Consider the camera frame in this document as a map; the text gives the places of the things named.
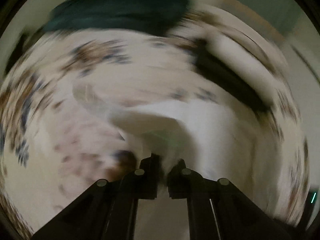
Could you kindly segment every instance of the green light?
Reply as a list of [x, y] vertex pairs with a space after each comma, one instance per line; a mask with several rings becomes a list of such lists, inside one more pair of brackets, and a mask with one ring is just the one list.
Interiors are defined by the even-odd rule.
[[313, 203], [313, 201], [315, 200], [315, 197], [316, 197], [316, 193], [313, 195], [313, 198], [311, 200], [311, 204]]

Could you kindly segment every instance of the silver bolt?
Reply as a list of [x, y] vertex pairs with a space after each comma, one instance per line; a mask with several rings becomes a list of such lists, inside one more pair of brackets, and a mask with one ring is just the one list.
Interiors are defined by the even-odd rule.
[[99, 179], [97, 181], [97, 186], [98, 187], [104, 187], [105, 185], [107, 185], [107, 181], [105, 179]]
[[230, 181], [226, 178], [219, 179], [219, 183], [223, 186], [226, 186], [230, 183]]
[[181, 171], [181, 173], [182, 173], [183, 175], [190, 175], [190, 174], [191, 174], [191, 170], [190, 170], [190, 169], [183, 169], [183, 170]]
[[136, 174], [137, 176], [141, 176], [144, 174], [144, 170], [143, 169], [137, 169], [134, 174]]

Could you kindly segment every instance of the dark green fabric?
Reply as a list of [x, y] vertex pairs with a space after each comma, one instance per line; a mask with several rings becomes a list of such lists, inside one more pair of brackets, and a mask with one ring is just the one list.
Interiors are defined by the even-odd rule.
[[121, 28], [163, 36], [188, 10], [188, 0], [67, 0], [44, 31]]

